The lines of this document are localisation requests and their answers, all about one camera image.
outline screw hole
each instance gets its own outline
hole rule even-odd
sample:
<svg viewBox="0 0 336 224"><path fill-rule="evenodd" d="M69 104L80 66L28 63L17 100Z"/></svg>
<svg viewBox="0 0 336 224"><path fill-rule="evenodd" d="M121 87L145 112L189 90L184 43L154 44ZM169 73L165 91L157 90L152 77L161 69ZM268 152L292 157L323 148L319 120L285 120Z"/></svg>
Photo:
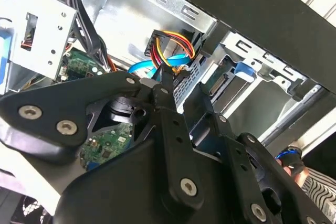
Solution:
<svg viewBox="0 0 336 224"><path fill-rule="evenodd" d="M247 167L245 165L240 165L240 166L244 171L247 171Z"/></svg>
<svg viewBox="0 0 336 224"><path fill-rule="evenodd" d="M146 111L144 111L143 109L137 110L134 113L134 117L137 118L137 119L143 117L144 115L146 115Z"/></svg>
<svg viewBox="0 0 336 224"><path fill-rule="evenodd" d="M63 125L62 125L62 128L63 128L63 129L67 129L67 130L71 130L71 129L72 129L71 125L70 125L70 124L67 124L67 123L63 124Z"/></svg>
<svg viewBox="0 0 336 224"><path fill-rule="evenodd" d="M36 115L36 111L28 109L28 110L25 110L25 114L26 115Z"/></svg>

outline black wire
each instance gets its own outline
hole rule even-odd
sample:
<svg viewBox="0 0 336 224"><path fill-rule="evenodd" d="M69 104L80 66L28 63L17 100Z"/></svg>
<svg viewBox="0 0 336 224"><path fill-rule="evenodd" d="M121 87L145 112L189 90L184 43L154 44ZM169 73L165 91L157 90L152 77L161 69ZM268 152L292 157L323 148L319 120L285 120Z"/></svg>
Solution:
<svg viewBox="0 0 336 224"><path fill-rule="evenodd" d="M75 35L79 39L88 55L93 57L100 50L100 40L93 23L91 22L83 6L82 1L66 0L66 4L77 10L76 20L78 21L79 25L75 24Z"/></svg>

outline black plastic part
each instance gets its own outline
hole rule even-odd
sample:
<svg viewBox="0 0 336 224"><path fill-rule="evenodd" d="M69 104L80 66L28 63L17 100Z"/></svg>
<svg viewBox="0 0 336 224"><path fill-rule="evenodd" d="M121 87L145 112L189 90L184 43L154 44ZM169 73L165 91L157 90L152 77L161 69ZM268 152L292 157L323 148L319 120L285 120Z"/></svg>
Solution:
<svg viewBox="0 0 336 224"><path fill-rule="evenodd" d="M221 22L216 25L214 30L206 38L202 47L202 53L205 57L210 57L214 53L215 49L229 30L230 28Z"/></svg>
<svg viewBox="0 0 336 224"><path fill-rule="evenodd" d="M270 188L279 197L282 223L307 223L307 216L315 221L318 220L319 223L330 223L254 136L242 133L237 140L245 146L247 153L259 166L258 169L264 170L264 175L258 177L260 190L265 191Z"/></svg>
<svg viewBox="0 0 336 224"><path fill-rule="evenodd" d="M100 87L88 92L88 87ZM0 100L0 117L7 134L0 141L7 147L32 154L45 161L64 164L75 160L93 125L108 101L117 96L135 94L141 88L138 79L126 72L64 82L32 91L6 95ZM20 107L34 105L42 116L28 120L18 113ZM89 126L87 115L92 114ZM77 125L74 135L62 135L58 122L70 120Z"/></svg>
<svg viewBox="0 0 336 224"><path fill-rule="evenodd" d="M336 29L301 0L189 1L336 93Z"/></svg>
<svg viewBox="0 0 336 224"><path fill-rule="evenodd" d="M153 45L155 44L155 40L156 38L158 37L166 37L166 34L162 31L159 31L159 30L154 30L151 37L149 38L149 41L148 41L148 44L146 46L146 49L145 49L145 56L147 57L150 57L150 52L152 51L152 47Z"/></svg>
<svg viewBox="0 0 336 224"><path fill-rule="evenodd" d="M288 147L282 151L284 153L279 157L283 167L289 167L291 170L290 176L295 178L305 168L305 164L301 160L302 151L296 147Z"/></svg>
<svg viewBox="0 0 336 224"><path fill-rule="evenodd" d="M305 95L316 86L316 84L316 82L310 79L306 80L303 84L298 83L297 86L294 83L293 87L289 89L288 93L293 95L292 98L295 101L300 102L305 97Z"/></svg>
<svg viewBox="0 0 336 224"><path fill-rule="evenodd" d="M231 201L225 198L229 178L219 162L192 152L206 198L186 219L171 214L163 204L157 170L164 167L157 155L155 140L149 138L77 178L64 191L54 224L233 223L227 211Z"/></svg>

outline screw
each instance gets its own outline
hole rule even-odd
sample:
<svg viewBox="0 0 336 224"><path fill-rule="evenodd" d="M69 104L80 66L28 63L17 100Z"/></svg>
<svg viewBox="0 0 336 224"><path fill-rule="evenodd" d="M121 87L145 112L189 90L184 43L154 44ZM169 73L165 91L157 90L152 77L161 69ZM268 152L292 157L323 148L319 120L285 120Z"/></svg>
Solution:
<svg viewBox="0 0 336 224"><path fill-rule="evenodd" d="M265 222L267 220L265 211L258 204L253 203L251 205L252 213L258 220Z"/></svg>
<svg viewBox="0 0 336 224"><path fill-rule="evenodd" d="M195 196L197 193L197 187L195 183L188 178L182 178L181 179L181 189L184 191L188 196Z"/></svg>
<svg viewBox="0 0 336 224"><path fill-rule="evenodd" d="M254 143L255 142L255 140L254 140L254 138L253 137L251 137L251 136L247 136L247 139L249 139L252 143Z"/></svg>
<svg viewBox="0 0 336 224"><path fill-rule="evenodd" d="M163 93L166 93L166 94L169 93L168 90L167 90L167 89L164 89L164 88L162 88L161 91L162 91Z"/></svg>
<svg viewBox="0 0 336 224"><path fill-rule="evenodd" d="M222 115L219 116L219 119L220 119L223 123L226 123L226 118L223 117Z"/></svg>
<svg viewBox="0 0 336 224"><path fill-rule="evenodd" d="M309 216L307 217L307 222L308 222L308 224L316 224L316 222L312 218L310 218Z"/></svg>
<svg viewBox="0 0 336 224"><path fill-rule="evenodd" d="M126 81L130 84L135 84L135 81L131 78L126 78Z"/></svg>
<svg viewBox="0 0 336 224"><path fill-rule="evenodd" d="M36 106L26 105L19 109L19 115L25 119L35 120L42 116L42 110Z"/></svg>
<svg viewBox="0 0 336 224"><path fill-rule="evenodd" d="M77 125L69 120L63 120L57 123L56 129L62 135L74 135L77 132Z"/></svg>

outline motherboard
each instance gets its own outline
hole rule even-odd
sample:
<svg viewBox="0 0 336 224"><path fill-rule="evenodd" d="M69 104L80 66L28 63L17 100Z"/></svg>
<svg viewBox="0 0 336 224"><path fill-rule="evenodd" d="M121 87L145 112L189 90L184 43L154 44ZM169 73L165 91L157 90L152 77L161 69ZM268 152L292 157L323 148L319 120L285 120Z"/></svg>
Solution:
<svg viewBox="0 0 336 224"><path fill-rule="evenodd" d="M62 59L57 82L99 76L103 73L105 73L105 71L90 59L85 52L72 49L66 53Z"/></svg>

